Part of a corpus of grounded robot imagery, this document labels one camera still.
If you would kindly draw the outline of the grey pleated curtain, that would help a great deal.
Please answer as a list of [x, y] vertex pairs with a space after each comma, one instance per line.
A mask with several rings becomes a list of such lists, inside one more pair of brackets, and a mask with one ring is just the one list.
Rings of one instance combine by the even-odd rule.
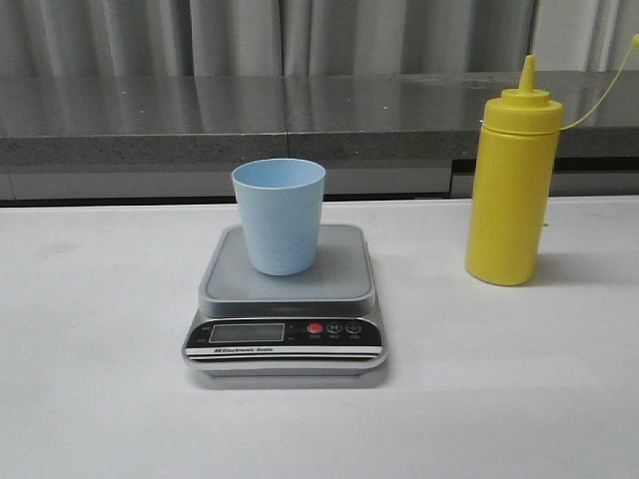
[[602, 72], [637, 30], [634, 1], [5, 1], [1, 74]]

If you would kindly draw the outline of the grey stone counter ledge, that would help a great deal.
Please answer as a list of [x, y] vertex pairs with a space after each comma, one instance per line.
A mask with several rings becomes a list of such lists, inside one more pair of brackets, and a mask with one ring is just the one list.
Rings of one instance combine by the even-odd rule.
[[333, 201], [469, 196], [484, 104], [515, 72], [64, 77], [1, 83], [5, 206], [228, 203], [232, 170], [322, 164]]

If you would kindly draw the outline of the yellow squeeze bottle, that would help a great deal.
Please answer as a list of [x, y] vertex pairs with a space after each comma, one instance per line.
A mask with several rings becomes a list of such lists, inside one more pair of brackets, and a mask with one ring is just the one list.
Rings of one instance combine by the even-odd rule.
[[466, 271], [501, 286], [533, 279], [560, 133], [591, 116], [614, 88], [634, 36], [612, 81], [580, 118], [563, 123], [563, 105], [536, 87], [536, 57], [525, 57], [519, 84], [484, 106], [471, 195]]

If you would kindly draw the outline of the light blue plastic cup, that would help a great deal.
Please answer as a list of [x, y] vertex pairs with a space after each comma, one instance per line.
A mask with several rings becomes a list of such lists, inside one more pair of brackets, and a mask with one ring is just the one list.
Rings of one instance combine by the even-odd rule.
[[251, 264], [269, 275], [309, 269], [319, 250], [323, 166], [265, 159], [233, 170], [232, 181]]

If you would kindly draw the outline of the silver digital kitchen scale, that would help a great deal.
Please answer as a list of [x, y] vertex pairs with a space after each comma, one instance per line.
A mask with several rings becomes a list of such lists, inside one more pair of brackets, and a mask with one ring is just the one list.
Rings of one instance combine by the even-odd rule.
[[229, 227], [198, 301], [182, 356], [212, 376], [360, 375], [387, 359], [370, 255], [357, 226], [321, 226], [315, 263], [288, 276], [257, 271], [242, 228]]

